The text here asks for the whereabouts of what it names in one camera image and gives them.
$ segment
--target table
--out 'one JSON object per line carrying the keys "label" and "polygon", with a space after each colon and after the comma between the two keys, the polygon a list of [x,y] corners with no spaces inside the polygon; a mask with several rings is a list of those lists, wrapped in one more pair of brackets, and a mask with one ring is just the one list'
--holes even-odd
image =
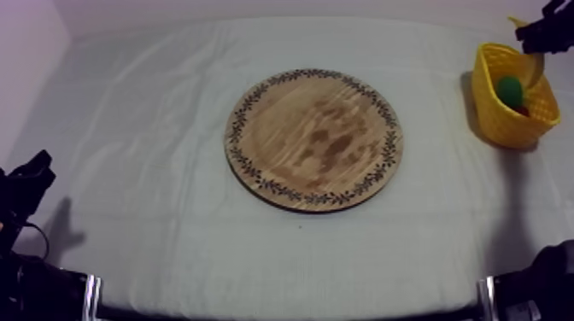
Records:
{"label": "table", "polygon": [[[482,42],[517,46],[510,29],[314,17],[87,38],[44,88],[9,163],[53,155],[58,178],[32,222],[51,235],[50,261],[102,277],[112,306],[265,319],[457,308],[476,300],[479,278],[574,236],[574,59],[548,58],[563,123],[516,153],[473,130],[468,72]],[[401,122],[397,174],[348,211],[271,207],[226,163],[237,100],[300,67],[364,80]],[[36,241],[26,234],[20,248]]]}

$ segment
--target cable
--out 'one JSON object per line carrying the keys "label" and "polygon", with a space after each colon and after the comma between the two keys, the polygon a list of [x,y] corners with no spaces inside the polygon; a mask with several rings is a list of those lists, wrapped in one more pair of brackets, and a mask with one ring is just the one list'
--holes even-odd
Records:
{"label": "cable", "polygon": [[42,257],[42,261],[45,261],[46,259],[48,259],[48,255],[50,254],[50,241],[48,240],[48,237],[44,234],[44,231],[42,231],[42,229],[40,229],[34,223],[26,222],[24,224],[24,226],[32,227],[36,231],[40,232],[40,235],[42,236],[42,238],[44,239],[44,241],[46,243],[46,249],[44,250],[44,256]]}

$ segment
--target wood grain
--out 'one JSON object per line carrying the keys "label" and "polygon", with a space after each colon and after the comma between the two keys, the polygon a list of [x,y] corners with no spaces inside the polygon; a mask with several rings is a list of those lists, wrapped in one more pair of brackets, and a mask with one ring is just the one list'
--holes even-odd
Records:
{"label": "wood grain", "polygon": [[225,153],[242,183],[297,211],[352,207],[381,190],[402,156],[395,112],[351,76],[302,69],[273,76],[237,103]]}

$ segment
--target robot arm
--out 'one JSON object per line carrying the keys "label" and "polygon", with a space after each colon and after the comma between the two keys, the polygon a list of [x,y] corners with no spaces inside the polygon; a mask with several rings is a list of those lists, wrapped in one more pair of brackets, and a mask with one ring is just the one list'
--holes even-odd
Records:
{"label": "robot arm", "polygon": [[574,45],[574,1],[552,0],[542,9],[543,18],[516,29],[525,54],[567,51]]}

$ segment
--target red object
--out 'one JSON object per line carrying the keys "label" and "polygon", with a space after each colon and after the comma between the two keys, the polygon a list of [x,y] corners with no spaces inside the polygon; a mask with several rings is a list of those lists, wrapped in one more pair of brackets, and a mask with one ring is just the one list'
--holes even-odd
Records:
{"label": "red object", "polygon": [[514,111],[519,114],[522,114],[523,116],[530,117],[530,112],[528,111],[528,108],[524,106],[518,106],[514,109]]}

